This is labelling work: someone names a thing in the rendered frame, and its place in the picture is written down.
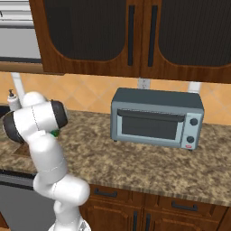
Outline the dark sink basin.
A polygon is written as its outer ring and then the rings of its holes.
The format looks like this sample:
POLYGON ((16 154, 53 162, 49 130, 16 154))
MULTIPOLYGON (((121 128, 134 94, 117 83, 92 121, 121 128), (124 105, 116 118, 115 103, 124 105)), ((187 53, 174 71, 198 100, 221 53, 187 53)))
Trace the dark sink basin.
POLYGON ((6 115, 10 111, 9 106, 0 106, 0 118, 6 115))

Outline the white wall outlet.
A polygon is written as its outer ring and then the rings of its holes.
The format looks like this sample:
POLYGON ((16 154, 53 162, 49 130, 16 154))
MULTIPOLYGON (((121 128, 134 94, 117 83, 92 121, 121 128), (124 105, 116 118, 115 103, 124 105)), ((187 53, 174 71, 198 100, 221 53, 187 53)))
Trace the white wall outlet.
POLYGON ((137 87, 139 89, 149 89, 150 88, 150 83, 151 83, 151 81, 149 79, 139 78, 137 87))

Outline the brown wall cupboard door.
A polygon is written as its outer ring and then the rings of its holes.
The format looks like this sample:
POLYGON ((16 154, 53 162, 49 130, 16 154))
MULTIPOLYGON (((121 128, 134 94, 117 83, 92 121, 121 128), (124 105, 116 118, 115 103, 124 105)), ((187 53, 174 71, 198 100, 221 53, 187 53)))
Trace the brown wall cupboard door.
POLYGON ((138 77, 143 0, 29 0, 43 70, 138 77), (128 66, 128 9, 134 5, 133 65, 128 66))
POLYGON ((140 75, 231 84, 231 0, 143 0, 140 75), (153 5, 158 13, 148 67, 153 5))

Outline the grey dishwasher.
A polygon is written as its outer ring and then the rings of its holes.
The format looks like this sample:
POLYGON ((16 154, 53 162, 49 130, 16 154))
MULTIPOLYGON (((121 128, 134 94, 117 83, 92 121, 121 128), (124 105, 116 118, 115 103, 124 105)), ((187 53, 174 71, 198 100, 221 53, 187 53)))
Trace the grey dishwasher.
POLYGON ((0 170, 0 212, 11 231, 48 231, 54 201, 33 189, 35 174, 0 170))

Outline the white wall switch plate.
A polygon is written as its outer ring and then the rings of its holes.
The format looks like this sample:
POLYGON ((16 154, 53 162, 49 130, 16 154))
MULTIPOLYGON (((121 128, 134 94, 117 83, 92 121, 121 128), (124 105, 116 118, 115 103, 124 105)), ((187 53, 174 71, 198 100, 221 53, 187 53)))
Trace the white wall switch plate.
POLYGON ((199 93, 200 92, 200 87, 201 87, 201 83, 200 82, 194 82, 191 81, 188 85, 188 91, 190 93, 199 93))

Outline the grey toaster oven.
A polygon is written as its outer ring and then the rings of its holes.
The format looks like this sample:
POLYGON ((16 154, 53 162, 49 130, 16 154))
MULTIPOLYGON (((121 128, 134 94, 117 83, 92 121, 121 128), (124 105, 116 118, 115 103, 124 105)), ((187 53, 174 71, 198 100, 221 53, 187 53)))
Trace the grey toaster oven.
POLYGON ((119 88, 111 102, 110 137, 115 141, 195 150, 199 144, 203 118, 204 107, 197 93, 119 88), (181 129, 177 128, 177 137, 174 140, 123 135, 118 109, 185 115, 185 120, 179 125, 181 129), (197 118, 199 123, 191 125, 192 118, 197 118), (187 142, 188 136, 194 137, 193 143, 187 142))

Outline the grey range hood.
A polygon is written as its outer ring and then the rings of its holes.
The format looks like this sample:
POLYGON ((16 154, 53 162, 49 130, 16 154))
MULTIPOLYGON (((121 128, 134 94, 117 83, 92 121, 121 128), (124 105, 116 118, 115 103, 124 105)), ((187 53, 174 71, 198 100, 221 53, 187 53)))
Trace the grey range hood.
POLYGON ((29 0, 0 0, 0 61, 42 62, 29 0))

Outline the brown wooden cutting board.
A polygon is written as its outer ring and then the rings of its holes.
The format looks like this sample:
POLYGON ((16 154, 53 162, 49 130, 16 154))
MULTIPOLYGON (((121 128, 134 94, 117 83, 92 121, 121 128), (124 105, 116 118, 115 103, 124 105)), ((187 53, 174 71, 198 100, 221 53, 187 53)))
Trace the brown wooden cutting board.
POLYGON ((15 152, 15 156, 30 158, 29 146, 27 143, 22 144, 15 152))

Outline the white soap dispenser bottle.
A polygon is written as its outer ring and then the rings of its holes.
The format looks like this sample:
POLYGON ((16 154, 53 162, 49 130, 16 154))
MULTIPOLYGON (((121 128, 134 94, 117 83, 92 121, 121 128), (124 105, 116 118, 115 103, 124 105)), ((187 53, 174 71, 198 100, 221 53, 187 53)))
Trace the white soap dispenser bottle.
POLYGON ((7 97, 7 102, 11 111, 16 111, 21 108, 20 100, 13 91, 9 90, 9 96, 7 97))

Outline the brown wooden drawer front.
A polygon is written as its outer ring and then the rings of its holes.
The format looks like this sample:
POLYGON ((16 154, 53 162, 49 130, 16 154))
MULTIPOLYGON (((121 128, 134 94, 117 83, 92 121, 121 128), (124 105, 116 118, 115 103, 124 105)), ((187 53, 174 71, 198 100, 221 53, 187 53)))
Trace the brown wooden drawer front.
POLYGON ((137 207, 140 207, 143 204, 143 193, 141 192, 131 191, 127 189, 110 188, 110 187, 100 186, 95 184, 90 185, 90 197, 93 199, 115 201, 116 203, 122 203, 126 205, 137 206, 137 207), (110 197, 95 195, 94 194, 95 188, 98 188, 100 191, 105 191, 109 193, 117 191, 117 197, 110 198, 110 197))
POLYGON ((198 201, 192 201, 192 200, 186 200, 186 199, 176 199, 176 198, 170 198, 170 197, 164 197, 159 196, 157 198, 157 207, 164 210, 164 211, 170 211, 173 213, 178 214, 187 214, 193 217, 203 217, 212 219, 215 221, 220 221, 224 213, 226 212, 226 207, 214 205, 214 204, 208 204, 198 201), (193 204, 197 204, 198 211, 188 211, 178 208, 172 208, 171 202, 175 200, 177 204, 189 206, 192 207, 193 204))

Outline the toaster oven glass door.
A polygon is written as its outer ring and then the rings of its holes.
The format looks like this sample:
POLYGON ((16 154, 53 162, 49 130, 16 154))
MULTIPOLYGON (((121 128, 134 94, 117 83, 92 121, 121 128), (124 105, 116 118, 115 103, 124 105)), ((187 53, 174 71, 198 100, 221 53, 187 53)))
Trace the toaster oven glass door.
POLYGON ((177 137, 177 128, 183 122, 162 121, 120 116, 122 119, 122 134, 174 140, 177 137))

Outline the brown base cupboard door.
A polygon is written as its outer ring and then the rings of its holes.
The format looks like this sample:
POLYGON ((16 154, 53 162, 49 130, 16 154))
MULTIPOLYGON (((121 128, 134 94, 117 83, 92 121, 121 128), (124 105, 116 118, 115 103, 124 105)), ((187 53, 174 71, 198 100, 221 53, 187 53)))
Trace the brown base cupboard door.
POLYGON ((90 199, 79 210, 92 231, 133 231, 134 211, 137 211, 136 231, 140 231, 141 207, 90 199))
POLYGON ((146 214, 151 214, 149 231, 217 231, 217 221, 180 215, 173 212, 145 209, 143 212, 143 229, 145 231, 146 214))

